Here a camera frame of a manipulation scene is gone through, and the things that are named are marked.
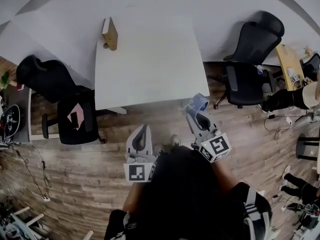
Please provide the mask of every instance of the pink paper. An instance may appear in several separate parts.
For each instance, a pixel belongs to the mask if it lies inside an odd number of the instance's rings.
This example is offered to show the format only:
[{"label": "pink paper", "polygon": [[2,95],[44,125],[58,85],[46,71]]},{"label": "pink paper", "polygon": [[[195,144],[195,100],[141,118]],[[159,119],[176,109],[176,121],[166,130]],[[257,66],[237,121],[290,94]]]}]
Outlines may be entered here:
[{"label": "pink paper", "polygon": [[72,109],[72,111],[70,112],[70,114],[67,116],[68,119],[71,121],[71,114],[76,112],[76,117],[78,119],[78,127],[76,128],[77,130],[79,130],[82,122],[85,120],[85,117],[84,117],[84,110],[82,109],[82,107],[79,105],[79,103],[77,103],[75,105],[75,107]]}]

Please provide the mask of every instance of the black stool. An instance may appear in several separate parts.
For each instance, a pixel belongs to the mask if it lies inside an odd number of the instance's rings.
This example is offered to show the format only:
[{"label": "black stool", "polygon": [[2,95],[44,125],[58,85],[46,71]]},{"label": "black stool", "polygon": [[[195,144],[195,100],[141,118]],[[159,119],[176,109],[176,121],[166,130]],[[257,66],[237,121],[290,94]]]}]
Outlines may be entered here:
[{"label": "black stool", "polygon": [[319,147],[320,137],[306,137],[303,133],[299,135],[299,138],[295,146],[295,156],[298,159],[305,159],[311,161],[317,161],[318,156],[304,155],[306,146]]}]

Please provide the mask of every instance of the mesh chair back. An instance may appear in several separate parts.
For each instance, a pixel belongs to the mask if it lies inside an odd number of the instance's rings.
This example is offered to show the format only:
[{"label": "mesh chair back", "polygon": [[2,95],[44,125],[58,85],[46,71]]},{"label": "mesh chair back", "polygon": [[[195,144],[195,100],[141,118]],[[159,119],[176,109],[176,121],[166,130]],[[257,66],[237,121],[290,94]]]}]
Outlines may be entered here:
[{"label": "mesh chair back", "polygon": [[56,103],[77,94],[77,86],[65,65],[58,60],[41,62],[29,55],[16,69],[16,79],[42,95],[50,103]]},{"label": "mesh chair back", "polygon": [[273,32],[258,27],[256,22],[248,21],[241,28],[234,54],[223,60],[260,65],[281,40]]},{"label": "mesh chair back", "polygon": [[267,11],[262,11],[257,26],[274,33],[278,37],[283,37],[285,34],[285,26],[282,21]]}]

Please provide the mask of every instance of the black office chair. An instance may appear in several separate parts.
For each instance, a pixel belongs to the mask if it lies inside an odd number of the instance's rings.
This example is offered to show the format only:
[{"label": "black office chair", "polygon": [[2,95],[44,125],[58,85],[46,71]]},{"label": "black office chair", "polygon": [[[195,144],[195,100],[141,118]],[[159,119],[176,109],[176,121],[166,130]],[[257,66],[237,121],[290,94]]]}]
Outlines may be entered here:
[{"label": "black office chair", "polygon": [[318,72],[320,65],[320,56],[315,53],[306,63],[300,60],[304,77],[310,78],[312,81],[318,81]]},{"label": "black office chair", "polygon": [[261,11],[257,25],[262,29],[272,32],[280,38],[285,34],[285,26],[282,21],[267,11]]},{"label": "black office chair", "polygon": [[234,54],[223,58],[224,61],[243,62],[261,65],[269,53],[281,42],[281,37],[261,28],[256,22],[243,24]]},{"label": "black office chair", "polygon": [[263,84],[270,85],[275,92],[276,82],[267,70],[262,75],[254,65],[261,65],[269,53],[281,42],[284,34],[282,22],[268,12],[263,12],[260,21],[246,22],[240,32],[234,54],[223,60],[223,76],[209,78],[225,84],[226,91],[219,102],[213,106],[218,109],[222,100],[227,97],[230,104],[243,106],[258,105],[264,101]]},{"label": "black office chair", "polygon": [[[84,144],[97,139],[102,144],[106,142],[98,132],[95,91],[76,85],[62,62],[41,62],[34,55],[30,55],[17,67],[16,79],[18,83],[35,90],[50,103],[58,102],[57,118],[48,120],[47,114],[42,116],[42,134],[45,139],[49,138],[48,127],[58,124],[59,137],[63,144]],[[67,117],[76,104],[81,106],[84,117],[78,130],[77,114],[72,115],[71,121]]]}]

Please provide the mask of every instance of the white sneaker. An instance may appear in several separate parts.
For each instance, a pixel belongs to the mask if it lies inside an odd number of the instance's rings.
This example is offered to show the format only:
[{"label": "white sneaker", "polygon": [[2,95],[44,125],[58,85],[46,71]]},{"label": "white sneaker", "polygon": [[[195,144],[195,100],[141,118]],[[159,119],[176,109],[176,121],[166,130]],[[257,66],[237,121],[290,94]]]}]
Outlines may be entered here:
[{"label": "white sneaker", "polygon": [[171,146],[180,146],[181,145],[181,140],[178,137],[178,135],[174,134],[171,136]]},{"label": "white sneaker", "polygon": [[166,152],[165,146],[158,143],[153,146],[153,151],[155,155],[160,156],[162,153]]},{"label": "white sneaker", "polygon": [[283,174],[282,174],[282,179],[283,179],[283,180],[285,179],[286,174],[290,173],[290,168],[291,168],[291,166],[288,165],[288,166],[284,169],[284,172],[283,172]]},{"label": "white sneaker", "polygon": [[258,104],[258,106],[260,107],[260,109],[261,109],[261,111],[264,113],[264,114],[268,114],[269,112],[267,112],[267,111],[264,111],[263,109],[262,109],[262,106],[261,106],[261,104]]},{"label": "white sneaker", "polygon": [[282,187],[285,187],[288,185],[288,181],[285,179],[283,182],[282,182],[282,185],[279,187],[279,191],[282,191]]}]

